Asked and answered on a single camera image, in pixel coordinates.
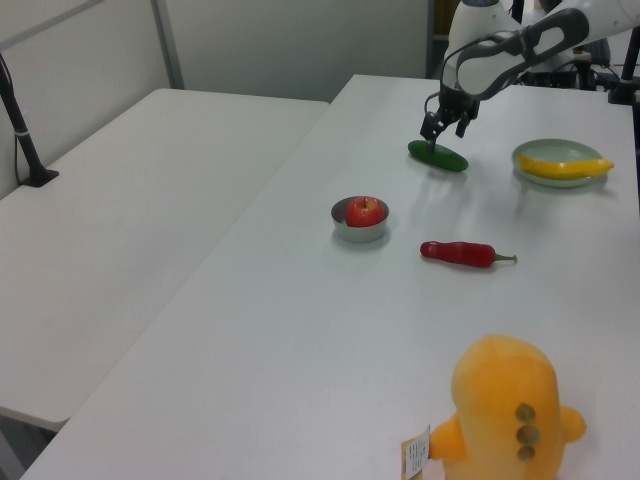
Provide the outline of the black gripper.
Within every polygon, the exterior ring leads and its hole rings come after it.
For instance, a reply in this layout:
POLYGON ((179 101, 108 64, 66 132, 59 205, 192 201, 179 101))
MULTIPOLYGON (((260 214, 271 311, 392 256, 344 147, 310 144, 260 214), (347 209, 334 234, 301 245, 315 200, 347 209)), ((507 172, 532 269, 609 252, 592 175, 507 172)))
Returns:
POLYGON ((437 139, 443 131, 441 121, 458 121, 455 135, 463 137, 471 120, 479 113, 480 102, 466 92, 442 86, 436 94, 438 108, 435 113, 426 113, 420 134, 429 151, 434 151, 437 139))

